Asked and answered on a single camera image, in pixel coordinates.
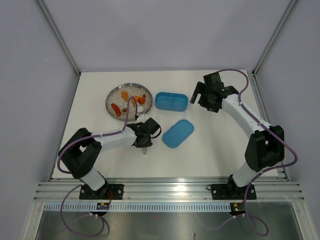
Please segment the pink metal tongs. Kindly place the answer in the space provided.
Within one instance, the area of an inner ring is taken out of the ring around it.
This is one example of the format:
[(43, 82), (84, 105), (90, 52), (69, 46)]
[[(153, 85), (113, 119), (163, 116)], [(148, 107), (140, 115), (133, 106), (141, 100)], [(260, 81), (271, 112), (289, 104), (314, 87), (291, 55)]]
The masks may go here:
[(142, 153), (143, 153), (144, 156), (147, 154), (147, 147), (143, 147), (142, 148)]

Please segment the orange chicken wing piece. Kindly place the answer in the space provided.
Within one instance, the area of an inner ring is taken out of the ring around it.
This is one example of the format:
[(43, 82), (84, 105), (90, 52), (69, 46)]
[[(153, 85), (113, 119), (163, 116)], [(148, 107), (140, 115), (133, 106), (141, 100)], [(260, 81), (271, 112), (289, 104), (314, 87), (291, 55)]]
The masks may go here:
[(134, 96), (132, 97), (131, 102), (132, 102), (132, 104), (133, 104), (134, 107), (135, 107), (135, 106), (137, 105), (137, 103), (139, 102), (139, 99), (140, 99), (140, 96), (138, 96), (138, 95), (134, 95)]

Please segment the blue lunch box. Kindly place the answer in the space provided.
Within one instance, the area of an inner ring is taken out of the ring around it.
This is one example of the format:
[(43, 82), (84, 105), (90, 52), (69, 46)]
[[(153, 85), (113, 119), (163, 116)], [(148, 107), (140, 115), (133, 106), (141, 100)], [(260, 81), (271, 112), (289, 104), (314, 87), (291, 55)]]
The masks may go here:
[(156, 108), (163, 111), (184, 112), (188, 102), (188, 97), (182, 93), (158, 92), (155, 96)]

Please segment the red sausage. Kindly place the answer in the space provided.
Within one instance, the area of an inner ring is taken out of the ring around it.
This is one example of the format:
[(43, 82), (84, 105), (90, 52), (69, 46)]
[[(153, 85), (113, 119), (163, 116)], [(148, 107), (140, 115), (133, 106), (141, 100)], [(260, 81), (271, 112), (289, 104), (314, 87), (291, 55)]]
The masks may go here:
[(117, 117), (119, 117), (122, 114), (120, 108), (115, 103), (112, 103), (111, 107), (114, 110)]

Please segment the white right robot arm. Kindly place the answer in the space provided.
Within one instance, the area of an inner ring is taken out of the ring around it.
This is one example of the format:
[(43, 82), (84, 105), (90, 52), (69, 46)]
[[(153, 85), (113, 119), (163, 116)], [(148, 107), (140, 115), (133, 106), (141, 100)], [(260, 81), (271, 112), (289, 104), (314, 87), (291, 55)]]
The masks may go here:
[(263, 170), (274, 167), (285, 157), (284, 130), (281, 126), (272, 126), (252, 112), (242, 101), (242, 91), (234, 86), (225, 86), (219, 71), (207, 74), (203, 82), (198, 82), (190, 103), (198, 104), (210, 112), (223, 110), (242, 128), (248, 137), (244, 153), (245, 162), (239, 170), (228, 177), (227, 183), (211, 184), (213, 200), (255, 200), (256, 192), (251, 180)]

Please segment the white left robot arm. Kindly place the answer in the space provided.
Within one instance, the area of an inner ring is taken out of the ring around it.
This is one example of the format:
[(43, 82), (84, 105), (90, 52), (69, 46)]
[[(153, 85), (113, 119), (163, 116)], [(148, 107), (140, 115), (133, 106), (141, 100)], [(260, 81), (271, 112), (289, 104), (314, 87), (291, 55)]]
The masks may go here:
[(109, 183), (95, 169), (98, 156), (119, 147), (135, 147), (145, 152), (161, 132), (161, 126), (151, 117), (126, 123), (123, 128), (111, 132), (94, 134), (85, 127), (80, 128), (58, 152), (57, 167), (61, 171), (60, 163), (63, 163), (66, 173), (81, 181), (81, 200), (122, 200), (124, 185)]

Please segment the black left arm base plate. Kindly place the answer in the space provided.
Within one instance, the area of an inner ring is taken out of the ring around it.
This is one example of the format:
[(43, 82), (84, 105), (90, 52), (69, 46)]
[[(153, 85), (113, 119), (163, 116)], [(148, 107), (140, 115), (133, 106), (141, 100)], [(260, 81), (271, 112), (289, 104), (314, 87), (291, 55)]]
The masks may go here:
[(107, 187), (102, 187), (99, 190), (93, 190), (89, 185), (84, 184), (80, 188), (80, 200), (122, 200), (124, 194), (123, 184), (108, 184)]

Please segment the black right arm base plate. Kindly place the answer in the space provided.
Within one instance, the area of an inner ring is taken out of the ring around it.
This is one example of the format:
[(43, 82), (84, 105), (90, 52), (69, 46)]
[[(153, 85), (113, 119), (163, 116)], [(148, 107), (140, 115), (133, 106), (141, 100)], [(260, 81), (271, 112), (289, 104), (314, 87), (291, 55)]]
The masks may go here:
[(213, 200), (256, 200), (255, 186), (248, 184), (243, 187), (231, 187), (227, 183), (208, 184), (206, 189), (211, 192)]

